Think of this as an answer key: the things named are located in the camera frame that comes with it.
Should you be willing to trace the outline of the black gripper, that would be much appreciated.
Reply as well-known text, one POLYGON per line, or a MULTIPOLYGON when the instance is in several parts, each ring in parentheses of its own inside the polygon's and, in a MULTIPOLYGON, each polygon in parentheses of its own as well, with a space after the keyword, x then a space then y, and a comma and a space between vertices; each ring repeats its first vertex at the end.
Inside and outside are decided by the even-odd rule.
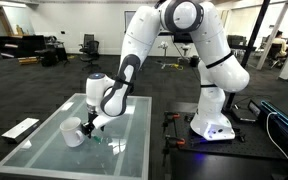
POLYGON ((91 137, 91 133, 95 129, 93 121, 95 120, 96 117, 97 117, 97 114, 89 113, 88 114, 88 121, 86 123, 82 124, 82 127, 81 127, 82 133, 85 136, 87 136, 88 138, 91 137))

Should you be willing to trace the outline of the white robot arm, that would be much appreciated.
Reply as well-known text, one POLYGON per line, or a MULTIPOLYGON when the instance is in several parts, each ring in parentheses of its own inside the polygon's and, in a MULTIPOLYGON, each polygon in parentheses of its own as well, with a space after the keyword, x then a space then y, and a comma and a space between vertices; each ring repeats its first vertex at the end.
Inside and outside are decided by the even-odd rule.
POLYGON ((225 94, 243 90, 250 75, 231 51, 216 7, 200 0, 160 0, 136 10, 124 35, 117 75, 111 79, 93 73, 86 80, 88 121, 82 125, 84 134, 125 113, 137 72, 163 30, 189 34, 200 57, 201 92, 191 129, 208 141, 235 137, 231 122, 222 113, 225 94))

